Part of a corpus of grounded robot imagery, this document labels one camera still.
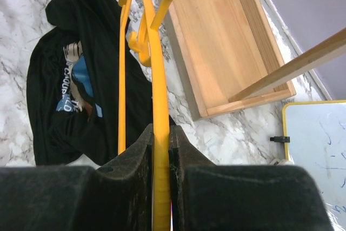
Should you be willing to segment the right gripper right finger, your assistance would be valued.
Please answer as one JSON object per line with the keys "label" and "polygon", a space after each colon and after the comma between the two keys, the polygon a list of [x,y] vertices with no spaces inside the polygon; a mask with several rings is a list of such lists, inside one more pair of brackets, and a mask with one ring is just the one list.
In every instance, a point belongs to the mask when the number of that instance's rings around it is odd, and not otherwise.
{"label": "right gripper right finger", "polygon": [[174,230],[332,230],[315,181],[297,166],[218,166],[171,126]]}

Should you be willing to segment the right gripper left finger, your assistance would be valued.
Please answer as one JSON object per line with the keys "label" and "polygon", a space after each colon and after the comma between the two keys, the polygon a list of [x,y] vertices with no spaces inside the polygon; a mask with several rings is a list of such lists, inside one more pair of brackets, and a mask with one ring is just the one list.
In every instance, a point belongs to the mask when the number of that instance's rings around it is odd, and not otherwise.
{"label": "right gripper left finger", "polygon": [[152,125],[89,166],[1,168],[1,230],[150,230]]}

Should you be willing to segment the black printed t shirt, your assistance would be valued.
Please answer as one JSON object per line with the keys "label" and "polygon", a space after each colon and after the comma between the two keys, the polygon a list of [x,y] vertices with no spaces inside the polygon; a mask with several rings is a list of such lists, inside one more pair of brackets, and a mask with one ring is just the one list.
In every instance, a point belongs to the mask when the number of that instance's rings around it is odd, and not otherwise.
{"label": "black printed t shirt", "polygon": [[26,100],[38,166],[118,154],[119,32],[116,0],[51,0],[53,29],[35,46]]}

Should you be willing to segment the small whiteboard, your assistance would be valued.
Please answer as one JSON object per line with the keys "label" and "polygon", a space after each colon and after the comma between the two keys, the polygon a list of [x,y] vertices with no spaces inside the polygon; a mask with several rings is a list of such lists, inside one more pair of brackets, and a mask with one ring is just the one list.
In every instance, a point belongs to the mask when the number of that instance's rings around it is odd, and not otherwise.
{"label": "small whiteboard", "polygon": [[292,102],[282,109],[287,163],[315,180],[334,230],[345,230],[345,101]]}

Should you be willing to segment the yellow plastic hanger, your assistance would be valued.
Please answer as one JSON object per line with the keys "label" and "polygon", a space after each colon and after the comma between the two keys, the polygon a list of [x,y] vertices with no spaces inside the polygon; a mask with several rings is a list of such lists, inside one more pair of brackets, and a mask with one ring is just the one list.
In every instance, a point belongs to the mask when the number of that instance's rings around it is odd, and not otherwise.
{"label": "yellow plastic hanger", "polygon": [[153,188],[152,229],[170,230],[171,197],[169,182],[169,109],[164,61],[159,37],[159,27],[173,0],[162,0],[155,9],[152,0],[143,0],[144,11],[138,31],[125,38],[132,0],[119,0],[121,19],[119,30],[119,87],[118,87],[118,153],[125,151],[125,47],[138,53],[142,65],[151,68],[153,105]]}

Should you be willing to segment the wooden clothes rack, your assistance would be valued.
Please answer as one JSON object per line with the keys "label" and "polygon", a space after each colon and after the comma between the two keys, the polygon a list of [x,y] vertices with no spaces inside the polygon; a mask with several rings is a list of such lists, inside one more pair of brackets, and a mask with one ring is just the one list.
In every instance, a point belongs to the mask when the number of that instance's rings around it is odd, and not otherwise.
{"label": "wooden clothes rack", "polygon": [[193,120],[290,98],[345,53],[341,30],[285,63],[260,0],[174,0],[164,24]]}

